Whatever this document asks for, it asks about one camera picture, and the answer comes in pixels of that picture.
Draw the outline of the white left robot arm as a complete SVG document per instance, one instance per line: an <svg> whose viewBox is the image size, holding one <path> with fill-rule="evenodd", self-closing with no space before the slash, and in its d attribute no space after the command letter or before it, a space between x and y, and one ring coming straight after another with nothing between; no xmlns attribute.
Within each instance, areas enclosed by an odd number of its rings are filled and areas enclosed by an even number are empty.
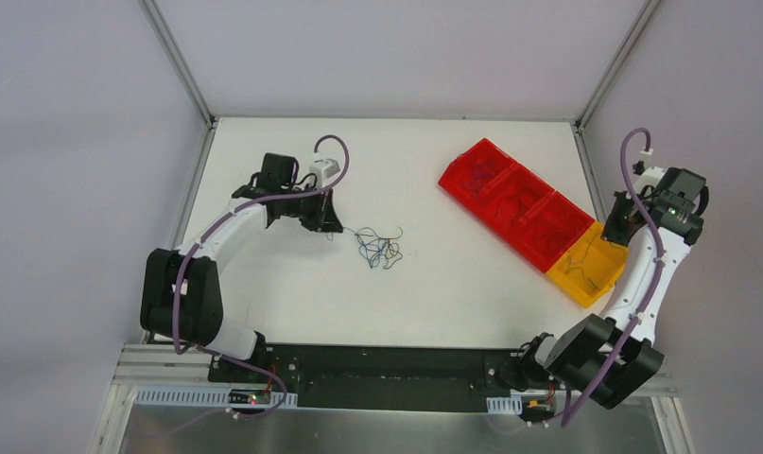
<svg viewBox="0 0 763 454"><path fill-rule="evenodd" d="M175 249L149 254L139 322L146 331L233 358L246 382L269 368L264 336L224 313L220 273L237 253L279 218L295 218L314 233L340 233L333 186L342 172L336 160L313 161L299 177L298 161L264 156L261 169L232 194L226 209L203 232Z"/></svg>

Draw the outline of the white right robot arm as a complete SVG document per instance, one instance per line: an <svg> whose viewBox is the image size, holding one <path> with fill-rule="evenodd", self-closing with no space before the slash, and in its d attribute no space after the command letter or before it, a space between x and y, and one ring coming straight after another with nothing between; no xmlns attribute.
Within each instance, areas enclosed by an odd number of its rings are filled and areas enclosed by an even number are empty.
<svg viewBox="0 0 763 454"><path fill-rule="evenodd" d="M562 336L542 333L517 360L522 383L538 388L552 377L584 391L605 409L619 405L660 369L655 324L670 280L703 230L706 179L688 169L638 170L635 192L619 191L602 239L628 249L625 270L600 314Z"/></svg>

